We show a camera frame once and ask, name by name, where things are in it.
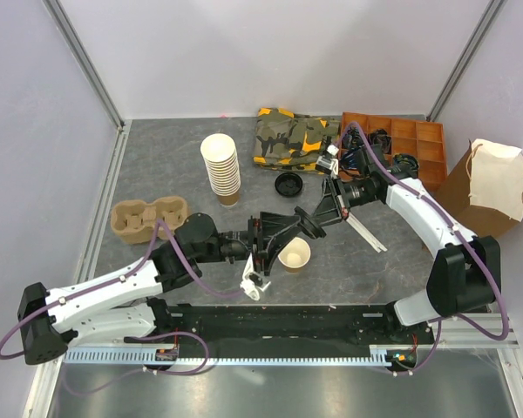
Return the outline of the black plastic cup lid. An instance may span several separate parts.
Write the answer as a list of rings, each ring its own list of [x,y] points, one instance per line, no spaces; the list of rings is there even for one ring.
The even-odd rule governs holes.
[[[300,206],[296,206],[294,212],[299,217],[298,225],[306,236],[310,239],[322,239],[326,236],[326,232],[308,212]]]

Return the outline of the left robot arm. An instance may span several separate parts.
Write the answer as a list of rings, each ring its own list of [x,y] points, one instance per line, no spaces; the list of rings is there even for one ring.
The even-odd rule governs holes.
[[[105,340],[114,329],[111,320],[89,325],[93,314],[111,314],[120,305],[149,298],[192,282],[205,291],[215,290],[201,279],[202,263],[245,261],[238,294],[259,300],[264,278],[281,250],[299,233],[321,238],[321,228],[309,230],[309,216],[301,209],[285,216],[261,212],[248,222],[245,231],[221,233],[205,213],[190,215],[159,248],[149,246],[146,254],[129,266],[73,287],[46,289],[40,282],[24,289],[18,308],[20,356],[26,364],[39,365],[80,345],[93,333]]]

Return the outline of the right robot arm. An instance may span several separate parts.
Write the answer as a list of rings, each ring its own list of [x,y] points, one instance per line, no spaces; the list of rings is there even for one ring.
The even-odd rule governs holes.
[[[352,212],[355,207],[381,201],[403,218],[434,258],[425,289],[393,302],[393,314],[382,320],[387,340],[402,342],[412,334],[413,325],[465,314],[498,300],[498,242],[491,236],[479,238],[449,215],[418,179],[414,158],[402,154],[389,165],[378,149],[362,147],[356,153],[360,177],[343,181],[338,176],[337,152],[332,145],[316,161],[316,169],[328,177],[320,203],[310,216],[314,232],[346,221],[382,252],[384,244]]]

